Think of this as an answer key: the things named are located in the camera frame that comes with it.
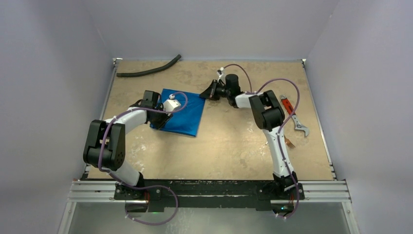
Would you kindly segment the blue cloth napkin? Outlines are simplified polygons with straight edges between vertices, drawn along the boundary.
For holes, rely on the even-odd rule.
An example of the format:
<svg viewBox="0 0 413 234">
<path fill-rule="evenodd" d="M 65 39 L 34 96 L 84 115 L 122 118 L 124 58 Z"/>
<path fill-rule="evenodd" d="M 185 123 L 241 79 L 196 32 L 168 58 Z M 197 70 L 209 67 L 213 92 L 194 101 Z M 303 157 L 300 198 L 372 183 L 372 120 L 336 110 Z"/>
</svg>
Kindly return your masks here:
<svg viewBox="0 0 413 234">
<path fill-rule="evenodd" d="M 160 130 L 175 134 L 196 137 L 203 114 L 205 99 L 199 94 L 184 92 L 188 98 L 186 107 L 175 114 Z"/>
</svg>

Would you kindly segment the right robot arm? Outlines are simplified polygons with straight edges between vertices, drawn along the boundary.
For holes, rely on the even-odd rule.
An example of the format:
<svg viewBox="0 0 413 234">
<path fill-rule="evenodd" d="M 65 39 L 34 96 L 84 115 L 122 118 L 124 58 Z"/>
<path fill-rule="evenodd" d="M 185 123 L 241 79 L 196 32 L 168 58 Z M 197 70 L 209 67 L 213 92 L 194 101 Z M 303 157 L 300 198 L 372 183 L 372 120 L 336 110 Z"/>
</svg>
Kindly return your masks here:
<svg viewBox="0 0 413 234">
<path fill-rule="evenodd" d="M 294 114 L 295 108 L 286 117 L 279 100 L 273 91 L 243 92 L 236 74 L 228 74 L 224 81 L 214 79 L 209 87 L 200 93 L 200 98 L 219 100 L 226 98 L 230 106 L 250 109 L 255 124 L 261 129 L 268 142 L 272 163 L 273 178 L 270 191 L 279 198 L 286 198 L 298 189 L 298 179 L 287 152 L 283 127 Z"/>
</svg>

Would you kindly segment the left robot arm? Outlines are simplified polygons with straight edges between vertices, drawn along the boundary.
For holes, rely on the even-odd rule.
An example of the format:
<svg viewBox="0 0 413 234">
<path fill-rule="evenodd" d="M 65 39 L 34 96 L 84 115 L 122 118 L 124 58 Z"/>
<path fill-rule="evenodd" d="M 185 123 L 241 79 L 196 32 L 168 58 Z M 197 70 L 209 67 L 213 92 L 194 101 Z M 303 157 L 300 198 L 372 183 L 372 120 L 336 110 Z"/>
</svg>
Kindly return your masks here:
<svg viewBox="0 0 413 234">
<path fill-rule="evenodd" d="M 145 91 L 143 98 L 126 111 L 106 120 L 93 120 L 89 126 L 83 161 L 101 172 L 108 173 L 126 187 L 132 199 L 145 194 L 145 183 L 141 172 L 126 160 L 126 135 L 140 125 L 150 123 L 161 129 L 172 118 L 173 111 L 181 103 L 175 98 L 161 99 L 161 94 Z"/>
</svg>

